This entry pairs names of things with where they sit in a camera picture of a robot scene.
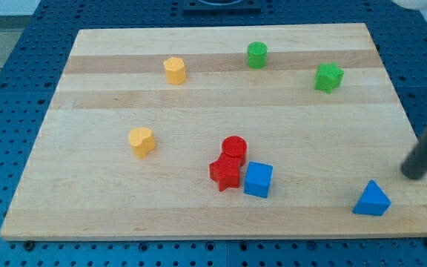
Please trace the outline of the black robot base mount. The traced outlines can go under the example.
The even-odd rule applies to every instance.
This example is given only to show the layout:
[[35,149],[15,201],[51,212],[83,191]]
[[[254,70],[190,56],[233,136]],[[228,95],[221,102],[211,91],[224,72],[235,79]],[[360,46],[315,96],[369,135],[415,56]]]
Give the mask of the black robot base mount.
[[260,11],[260,0],[183,0],[183,13]]

